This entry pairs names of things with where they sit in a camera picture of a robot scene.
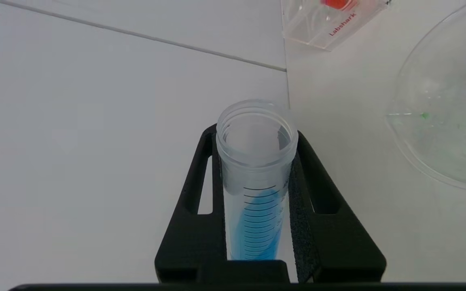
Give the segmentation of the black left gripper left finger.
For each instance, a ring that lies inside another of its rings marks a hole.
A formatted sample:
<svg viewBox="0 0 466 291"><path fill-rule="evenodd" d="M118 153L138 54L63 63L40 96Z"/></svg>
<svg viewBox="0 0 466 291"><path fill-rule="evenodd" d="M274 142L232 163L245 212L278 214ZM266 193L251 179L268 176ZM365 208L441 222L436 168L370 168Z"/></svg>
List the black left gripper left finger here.
<svg viewBox="0 0 466 291"><path fill-rule="evenodd" d="M179 200L155 257L160 283L196 282L200 268L227 259L225 206L216 126L200 136ZM212 162L212 212L199 214L208 161Z"/></svg>

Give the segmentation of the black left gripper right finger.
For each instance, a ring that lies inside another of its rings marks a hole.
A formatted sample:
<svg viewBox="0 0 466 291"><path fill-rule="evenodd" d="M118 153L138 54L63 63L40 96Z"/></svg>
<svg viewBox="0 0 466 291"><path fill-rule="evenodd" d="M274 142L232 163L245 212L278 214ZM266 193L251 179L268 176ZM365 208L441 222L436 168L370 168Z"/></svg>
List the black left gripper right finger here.
<svg viewBox="0 0 466 291"><path fill-rule="evenodd" d="M385 256L302 133L288 182L298 282L381 282Z"/></svg>

